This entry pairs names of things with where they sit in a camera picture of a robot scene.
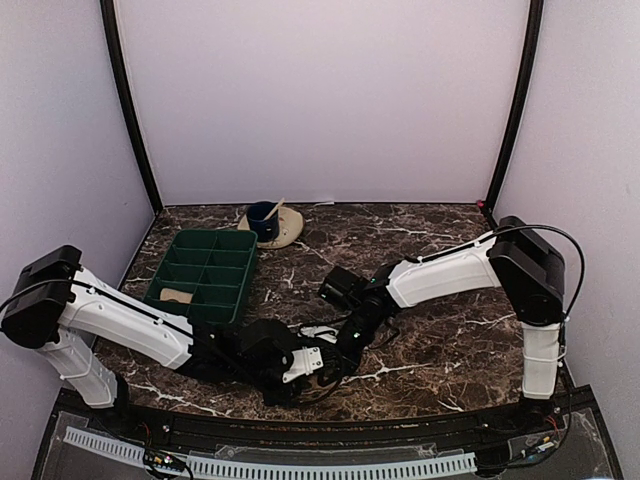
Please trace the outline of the green plastic divided tray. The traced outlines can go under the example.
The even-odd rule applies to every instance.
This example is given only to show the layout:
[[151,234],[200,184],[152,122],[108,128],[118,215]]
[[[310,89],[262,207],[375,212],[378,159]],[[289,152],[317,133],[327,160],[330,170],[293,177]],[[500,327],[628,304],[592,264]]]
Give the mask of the green plastic divided tray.
[[[198,323],[242,320],[257,262],[257,235],[239,230],[182,230],[165,252],[143,297],[158,310]],[[160,291],[193,293],[192,302],[161,302]]]

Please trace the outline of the striped cream red sock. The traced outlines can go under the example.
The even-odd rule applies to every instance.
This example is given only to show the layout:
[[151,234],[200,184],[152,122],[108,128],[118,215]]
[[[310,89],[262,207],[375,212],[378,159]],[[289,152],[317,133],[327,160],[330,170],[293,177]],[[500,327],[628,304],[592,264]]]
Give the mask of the striped cream red sock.
[[161,302],[172,302],[189,305],[192,302],[194,294],[173,288],[163,288],[159,294]]

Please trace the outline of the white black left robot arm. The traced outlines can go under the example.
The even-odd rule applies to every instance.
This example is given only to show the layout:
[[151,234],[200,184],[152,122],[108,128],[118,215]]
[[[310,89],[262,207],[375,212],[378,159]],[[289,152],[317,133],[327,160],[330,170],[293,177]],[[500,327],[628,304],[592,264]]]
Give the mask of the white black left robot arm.
[[120,436],[140,429],[140,412],[126,402],[125,381],[97,359],[84,332],[187,378],[248,384],[275,405],[294,404],[301,380],[325,365],[319,345],[278,321],[254,329],[215,327],[135,300],[82,266],[80,250],[71,245],[25,266],[1,313],[2,333],[44,356]]

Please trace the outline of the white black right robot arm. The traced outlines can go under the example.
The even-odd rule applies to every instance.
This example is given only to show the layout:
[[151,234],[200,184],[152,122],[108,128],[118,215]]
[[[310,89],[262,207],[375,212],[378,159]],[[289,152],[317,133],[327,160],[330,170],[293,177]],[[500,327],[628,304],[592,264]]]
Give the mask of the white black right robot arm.
[[337,333],[337,348],[358,368],[364,349],[378,328],[402,309],[467,291],[500,288],[523,329],[522,396],[510,413],[510,424],[521,434],[534,432],[549,416],[557,374],[566,353],[565,324],[576,301],[566,300],[565,260],[542,237],[565,231],[526,224],[516,216],[462,245],[425,257],[407,257],[380,267],[372,278],[334,267],[319,288],[319,296],[347,311]]

